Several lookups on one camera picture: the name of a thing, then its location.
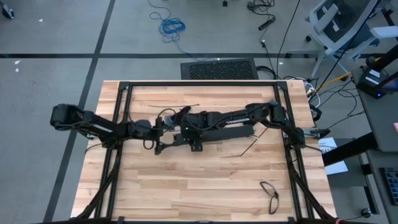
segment office chair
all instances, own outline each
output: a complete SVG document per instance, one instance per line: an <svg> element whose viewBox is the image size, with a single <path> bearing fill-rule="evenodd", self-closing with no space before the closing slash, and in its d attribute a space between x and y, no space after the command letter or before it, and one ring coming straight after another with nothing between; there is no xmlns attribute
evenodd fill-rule
<svg viewBox="0 0 398 224"><path fill-rule="evenodd" d="M6 4L4 4L2 1L0 1L0 7L1 7L1 14L7 19L13 19L14 18L14 11Z"/></svg>
<svg viewBox="0 0 398 224"><path fill-rule="evenodd" d="M361 51L368 45L377 46L379 39L373 39L373 34L367 24L362 24L372 13L378 0L324 0L310 11L305 19L311 23L311 31L305 40L307 42L315 40L319 45L317 50L290 50L286 55L315 54L317 59L312 70L313 78L324 58L337 61L345 48L349 48L344 58L356 60ZM348 46L355 33L358 35ZM342 64L338 65L348 73Z"/></svg>

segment floor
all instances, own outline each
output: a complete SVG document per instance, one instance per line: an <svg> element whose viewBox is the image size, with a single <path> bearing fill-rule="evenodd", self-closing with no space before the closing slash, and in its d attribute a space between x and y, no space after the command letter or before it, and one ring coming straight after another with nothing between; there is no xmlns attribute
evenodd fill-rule
<svg viewBox="0 0 398 224"><path fill-rule="evenodd" d="M269 59L262 55L265 51L259 45L261 32L257 29L265 17L249 12L247 0L229 0L228 7L221 6L222 0L151 2L167 6L173 17L185 23L187 29L179 42L184 51L213 53L212 57L221 59L259 57L255 58L256 65L270 66ZM263 37L271 55L279 51L296 2L276 1L269 11L277 18ZM282 55L290 49L315 47L304 41L310 30L304 18L318 2L301 0ZM193 59L182 54L175 44L162 42L157 30L159 21L149 18L154 9L146 0L15 0L8 4L16 18L9 21L0 17L0 117L5 118L0 127L6 130L0 136L0 217L3 223L12 224L43 221L69 143L73 150L53 216L53 220L66 220L72 210L87 140L77 136L75 141L68 141L69 132L55 131L49 125L52 106L71 103L95 110L103 80L178 80L180 63ZM109 26L104 23L106 18L110 18ZM398 22L397 13L392 19ZM368 24L387 25L380 14ZM366 49L366 53L385 53L396 43L395 39L384 39L378 47ZM128 55L111 58L106 54ZM275 56L271 62L274 67L277 65ZM280 76L307 78L315 61L280 58L281 62ZM364 60L342 62L352 69ZM321 65L320 81L332 65ZM331 77L342 74L337 67ZM261 72L259 76L271 78ZM318 126L327 128L344 118L353 104L352 98L334 96L321 107L323 115ZM355 111L361 111L360 102ZM355 138L368 132L365 115L359 115L334 126L330 136ZM333 188L332 194L341 218L356 217L367 207L360 190ZM383 214L372 218L358 220L386 222Z"/></svg>

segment white paper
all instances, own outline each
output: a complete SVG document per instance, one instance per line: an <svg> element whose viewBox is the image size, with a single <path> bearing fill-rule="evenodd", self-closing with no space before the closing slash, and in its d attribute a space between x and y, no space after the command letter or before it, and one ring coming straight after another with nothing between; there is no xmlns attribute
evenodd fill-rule
<svg viewBox="0 0 398 224"><path fill-rule="evenodd" d="M326 152L329 152L337 148L337 145L333 138L323 138L319 140L319 147L322 151L322 154L324 154ZM325 167L325 171L327 175L330 175L330 174L338 174L341 172L347 172L348 169L345 162L340 161Z"/></svg>

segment coiled blue cable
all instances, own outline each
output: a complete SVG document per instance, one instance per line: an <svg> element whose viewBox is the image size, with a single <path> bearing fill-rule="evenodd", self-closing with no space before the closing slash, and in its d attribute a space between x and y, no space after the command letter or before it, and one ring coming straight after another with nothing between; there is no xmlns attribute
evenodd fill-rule
<svg viewBox="0 0 398 224"><path fill-rule="evenodd" d="M170 9L166 8L166 7L162 7L162 6L155 6L152 3L150 3L149 0L148 4L156 9L165 9L167 10L167 12L169 13L169 15L166 18L163 18L159 12L152 12L149 14L149 17L153 20L161 20L160 22L160 26L158 28L159 33L162 36L162 42L163 43L170 43L170 42L174 42L175 45L177 45L177 48L189 55L191 58L195 59L197 62L203 62L205 60L214 60L213 58L205 58L203 60L198 60L197 58L195 58L192 54L182 50L178 44L178 41L180 40L180 33L182 31L185 30L185 24L181 21L181 19L175 17L175 18L171 18L171 11Z"/></svg>

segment wooden table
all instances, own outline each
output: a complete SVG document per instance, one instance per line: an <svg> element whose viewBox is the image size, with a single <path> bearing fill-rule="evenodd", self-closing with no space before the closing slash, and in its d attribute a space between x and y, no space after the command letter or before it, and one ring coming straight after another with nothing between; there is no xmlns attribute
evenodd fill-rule
<svg viewBox="0 0 398 224"><path fill-rule="evenodd" d="M303 82L292 80L287 84L296 126L312 127ZM98 115L112 119L118 85L118 81L103 83L96 109ZM227 112L273 98L273 89L268 86L137 86L132 91L130 112L133 120L148 119L154 124L158 113L169 106L200 104L193 106L192 113L203 110ZM256 124L255 130L258 136L265 127ZM162 138L163 142L171 140L172 133ZM295 217L281 131L267 129L240 156L254 140L239 138L208 142L199 153L192 153L189 146L172 147L159 156L155 156L153 150L145 150L142 141L126 141L113 219L124 216L126 220L285 222L287 217ZM306 141L307 145L319 147L314 139ZM88 146L98 143L98 140L90 141ZM72 217L83 211L98 190L105 152L100 146L87 152ZM302 156L310 190L335 216L320 152L305 148ZM270 196L261 189L259 182L262 180L271 182L280 195L279 209L273 215L268 214ZM301 190L299 194L306 216Z"/></svg>

